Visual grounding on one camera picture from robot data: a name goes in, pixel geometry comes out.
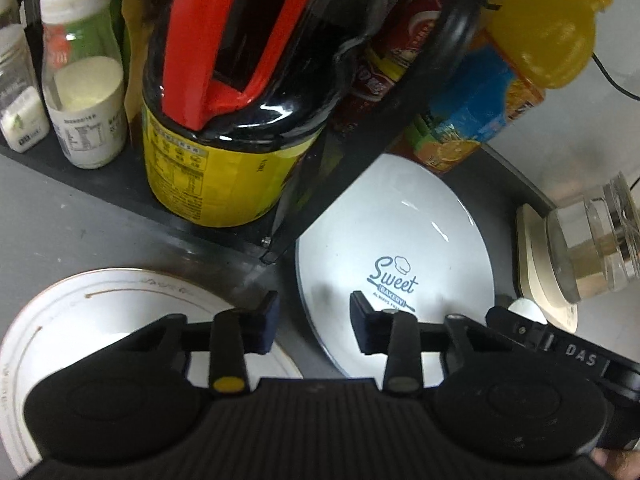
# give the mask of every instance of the black robotic device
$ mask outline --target black robotic device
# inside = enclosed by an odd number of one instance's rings
[[[244,354],[270,350],[275,292],[209,323],[165,316],[34,387],[24,417],[44,458],[24,478],[596,480],[609,476],[588,452],[638,434],[640,367],[570,334],[498,308],[489,327],[418,323],[360,292],[350,309],[360,350],[388,356],[382,390],[262,379],[249,391]],[[550,351],[568,340],[604,374]],[[186,379],[194,351],[210,352],[209,388]],[[436,388],[422,387],[421,352],[440,352]]]

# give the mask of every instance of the black rack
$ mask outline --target black rack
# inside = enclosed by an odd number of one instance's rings
[[[406,75],[344,140],[326,129],[305,155],[296,175],[272,211],[236,228],[203,228],[164,208],[146,181],[142,152],[127,145],[110,164],[80,170],[64,157],[53,132],[34,148],[15,153],[0,140],[0,153],[64,184],[126,208],[181,234],[276,261],[376,158],[394,142],[442,87],[460,62],[475,33],[481,0],[446,0],[422,52]],[[36,69],[42,36],[27,28]]]

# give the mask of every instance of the ribbed black surface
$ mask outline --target ribbed black surface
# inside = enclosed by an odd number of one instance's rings
[[[478,458],[447,440],[417,401],[383,395],[372,380],[262,380],[250,396],[214,403],[187,439],[149,460],[102,469],[45,460],[26,478],[605,480],[609,476],[587,457],[537,468]]]

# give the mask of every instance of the clear glass container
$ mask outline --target clear glass container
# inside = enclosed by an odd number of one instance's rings
[[[0,28],[0,129],[9,147],[19,153],[49,133],[21,25]]]
[[[83,169],[111,162],[127,136],[110,1],[40,0],[45,102],[66,158]]]
[[[567,301],[620,290],[640,274],[640,220],[625,177],[546,218],[552,267]]]

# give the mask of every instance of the sweet bakery logo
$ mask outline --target sweet bakery logo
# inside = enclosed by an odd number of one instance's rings
[[[409,272],[411,272],[409,261],[404,256],[396,256],[395,258],[381,256],[373,265],[376,272],[367,278],[367,281],[376,287],[373,295],[391,308],[396,310],[406,308],[415,312],[415,309],[409,306],[403,298],[405,294],[412,294],[414,286],[419,285],[415,275],[408,279]]]

